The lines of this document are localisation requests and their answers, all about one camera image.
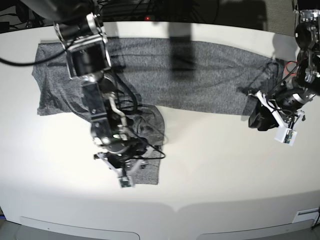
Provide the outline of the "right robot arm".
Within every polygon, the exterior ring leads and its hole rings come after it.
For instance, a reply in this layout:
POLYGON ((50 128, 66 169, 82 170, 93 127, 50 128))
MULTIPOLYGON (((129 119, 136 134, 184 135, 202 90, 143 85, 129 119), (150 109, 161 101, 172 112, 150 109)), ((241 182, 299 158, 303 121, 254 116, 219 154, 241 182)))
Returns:
POLYGON ((24 4, 53 22, 69 78, 81 82, 92 140, 101 148, 95 157, 128 183, 146 166, 154 147, 129 124, 129 115, 138 111, 134 94, 130 93, 131 111, 120 106, 118 87, 127 90, 128 86, 113 72, 98 4, 93 0, 26 0, 24 4))

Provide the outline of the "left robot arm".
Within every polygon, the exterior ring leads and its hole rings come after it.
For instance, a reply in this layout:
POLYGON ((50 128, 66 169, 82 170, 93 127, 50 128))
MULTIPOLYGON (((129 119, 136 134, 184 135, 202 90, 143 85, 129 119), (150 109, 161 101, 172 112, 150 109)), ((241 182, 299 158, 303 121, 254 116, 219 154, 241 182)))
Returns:
POLYGON ((299 0, 295 13, 299 47, 295 67, 267 93, 253 93, 262 99, 249 117, 249 128, 267 131, 284 125, 292 129, 306 119, 302 107, 320 94, 320 2, 299 0))

